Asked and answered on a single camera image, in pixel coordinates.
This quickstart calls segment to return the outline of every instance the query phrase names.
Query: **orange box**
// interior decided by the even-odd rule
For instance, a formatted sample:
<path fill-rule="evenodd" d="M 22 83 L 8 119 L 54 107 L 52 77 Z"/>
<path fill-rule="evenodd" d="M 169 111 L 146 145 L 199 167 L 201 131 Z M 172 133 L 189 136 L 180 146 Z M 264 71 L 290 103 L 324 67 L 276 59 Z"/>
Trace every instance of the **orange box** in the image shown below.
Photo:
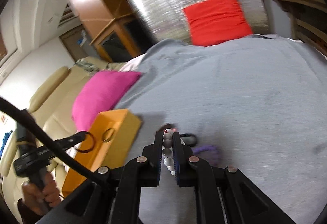
<path fill-rule="evenodd" d="M 99 113 L 89 131 L 95 138 L 95 144 L 87 135 L 79 148 L 86 150 L 94 145 L 93 150 L 89 153 L 78 152 L 75 160 L 91 171 L 96 171 L 101 166 L 111 169 L 123 166 L 141 123 L 141 120 L 128 109 Z M 69 195 L 85 179 L 70 169 L 63 183 L 63 196 Z"/>

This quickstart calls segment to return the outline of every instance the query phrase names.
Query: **bed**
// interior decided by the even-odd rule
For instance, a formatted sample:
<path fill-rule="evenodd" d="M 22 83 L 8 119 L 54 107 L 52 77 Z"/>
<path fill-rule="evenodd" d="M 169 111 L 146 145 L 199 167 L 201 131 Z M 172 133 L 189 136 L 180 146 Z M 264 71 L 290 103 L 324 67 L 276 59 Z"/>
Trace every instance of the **bed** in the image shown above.
<path fill-rule="evenodd" d="M 164 123 L 215 144 L 221 167 L 237 166 L 296 223 L 313 223 L 327 202 L 327 60 L 286 38 L 252 35 L 212 47 L 167 39 L 138 66 L 142 78 L 120 100 L 143 120 L 126 160 Z M 196 223 L 192 188 L 164 167 L 144 188 L 143 223 Z"/>

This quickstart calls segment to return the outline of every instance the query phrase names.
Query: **pink pillow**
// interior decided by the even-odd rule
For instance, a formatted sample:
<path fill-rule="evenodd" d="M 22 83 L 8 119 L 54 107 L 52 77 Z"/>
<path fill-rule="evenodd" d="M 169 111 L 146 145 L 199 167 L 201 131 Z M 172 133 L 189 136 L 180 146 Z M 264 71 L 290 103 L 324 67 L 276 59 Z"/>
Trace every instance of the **pink pillow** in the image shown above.
<path fill-rule="evenodd" d="M 98 113 L 112 110 L 140 75 L 134 71 L 97 72 L 74 101 L 72 119 L 77 130 L 88 131 Z"/>

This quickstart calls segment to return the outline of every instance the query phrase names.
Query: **red pillow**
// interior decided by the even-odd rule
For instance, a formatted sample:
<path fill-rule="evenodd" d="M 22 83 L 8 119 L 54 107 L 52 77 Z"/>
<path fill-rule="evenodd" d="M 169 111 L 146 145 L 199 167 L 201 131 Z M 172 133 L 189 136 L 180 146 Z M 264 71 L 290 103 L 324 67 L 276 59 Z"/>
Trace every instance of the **red pillow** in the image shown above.
<path fill-rule="evenodd" d="M 237 0 L 206 0 L 183 11 L 194 45 L 207 47 L 252 34 Z"/>

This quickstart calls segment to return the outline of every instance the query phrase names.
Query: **bolt head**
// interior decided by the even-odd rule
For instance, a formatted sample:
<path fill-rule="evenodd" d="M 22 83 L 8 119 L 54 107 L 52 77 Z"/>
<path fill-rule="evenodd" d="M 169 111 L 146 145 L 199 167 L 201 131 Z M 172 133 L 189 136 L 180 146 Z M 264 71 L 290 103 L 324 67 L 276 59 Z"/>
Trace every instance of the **bolt head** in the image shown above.
<path fill-rule="evenodd" d="M 235 172 L 237 172 L 237 168 L 235 166 L 230 165 L 230 166 L 227 167 L 227 171 L 229 173 L 235 173 Z"/>
<path fill-rule="evenodd" d="M 190 156 L 188 160 L 192 163 L 196 163 L 199 161 L 199 158 L 197 156 Z"/>
<path fill-rule="evenodd" d="M 98 173 L 100 173 L 100 174 L 106 174 L 108 171 L 109 171 L 109 169 L 106 166 L 102 166 L 102 167 L 98 168 Z"/>
<path fill-rule="evenodd" d="M 145 156 L 139 156 L 136 160 L 137 160 L 138 163 L 144 163 L 144 162 L 146 162 L 148 159 L 147 159 L 147 157 L 145 157 Z"/>

